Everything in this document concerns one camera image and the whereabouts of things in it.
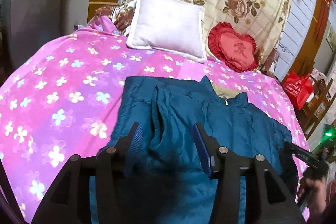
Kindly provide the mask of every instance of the floral bedsheet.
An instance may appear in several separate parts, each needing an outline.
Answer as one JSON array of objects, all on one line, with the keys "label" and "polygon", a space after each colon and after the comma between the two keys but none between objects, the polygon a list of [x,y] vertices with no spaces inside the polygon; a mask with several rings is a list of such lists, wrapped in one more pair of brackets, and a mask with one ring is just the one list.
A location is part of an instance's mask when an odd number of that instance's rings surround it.
[{"label": "floral bedsheet", "polygon": [[[95,155],[116,123],[127,76],[211,81],[246,91],[251,103],[284,124],[308,148],[293,106],[280,85],[258,72],[236,73],[218,60],[195,63],[157,50],[134,50],[113,23],[77,30],[44,45],[0,88],[0,158],[30,222],[67,159]],[[305,164],[294,159],[299,177]]]}]

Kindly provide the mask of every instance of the jacket zipper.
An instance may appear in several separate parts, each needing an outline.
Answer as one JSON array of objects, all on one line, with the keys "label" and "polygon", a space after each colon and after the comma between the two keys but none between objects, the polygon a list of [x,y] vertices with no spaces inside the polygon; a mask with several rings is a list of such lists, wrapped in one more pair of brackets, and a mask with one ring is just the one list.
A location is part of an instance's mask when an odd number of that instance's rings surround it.
[{"label": "jacket zipper", "polygon": [[227,103],[227,97],[226,97],[226,95],[224,95],[224,100],[225,100],[226,105],[228,106],[229,104]]}]

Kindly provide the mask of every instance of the red bag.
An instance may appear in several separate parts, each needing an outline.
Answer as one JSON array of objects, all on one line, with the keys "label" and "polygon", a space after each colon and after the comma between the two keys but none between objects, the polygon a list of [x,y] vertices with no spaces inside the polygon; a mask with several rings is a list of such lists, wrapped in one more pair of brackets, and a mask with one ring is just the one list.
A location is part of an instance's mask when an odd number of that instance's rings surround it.
[{"label": "red bag", "polygon": [[282,85],[283,90],[288,95],[290,101],[297,109],[301,109],[306,103],[309,95],[314,91],[312,83],[306,77],[299,77],[295,72],[291,72]]}]

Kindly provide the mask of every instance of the gray wall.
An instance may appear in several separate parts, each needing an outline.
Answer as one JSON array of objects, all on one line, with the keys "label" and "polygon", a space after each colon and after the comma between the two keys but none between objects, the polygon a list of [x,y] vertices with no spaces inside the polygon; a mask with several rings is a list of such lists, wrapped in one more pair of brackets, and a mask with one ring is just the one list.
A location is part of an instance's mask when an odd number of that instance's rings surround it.
[{"label": "gray wall", "polygon": [[321,46],[319,48],[319,51],[316,54],[316,57],[314,59],[315,65],[314,67],[319,71],[327,75],[329,68],[331,66],[331,63],[335,56],[335,51],[332,52],[331,47],[329,46],[329,43],[326,39],[327,32],[330,26],[330,22],[327,23],[327,28],[325,29],[325,33],[322,39]]}]

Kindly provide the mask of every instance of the wooden chair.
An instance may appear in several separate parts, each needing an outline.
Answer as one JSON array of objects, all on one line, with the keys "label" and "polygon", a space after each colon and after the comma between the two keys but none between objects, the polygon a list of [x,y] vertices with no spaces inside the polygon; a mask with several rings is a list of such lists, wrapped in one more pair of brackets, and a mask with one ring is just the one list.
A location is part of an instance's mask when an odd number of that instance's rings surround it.
[{"label": "wooden chair", "polygon": [[[333,79],[331,79],[328,85],[326,86],[323,80],[317,81],[312,76],[310,77],[313,79],[315,83],[314,85],[315,96],[309,103],[305,103],[302,110],[297,115],[299,124],[303,131],[305,131],[312,123],[314,123],[312,129],[306,135],[307,140],[312,135],[314,130],[317,128],[317,126],[319,125],[325,114],[328,112],[329,108],[331,107],[336,98],[336,94],[332,97],[331,100],[327,98],[329,89],[334,81]],[[324,103],[325,108],[322,110],[321,113],[316,114],[317,109],[322,103]]]}]

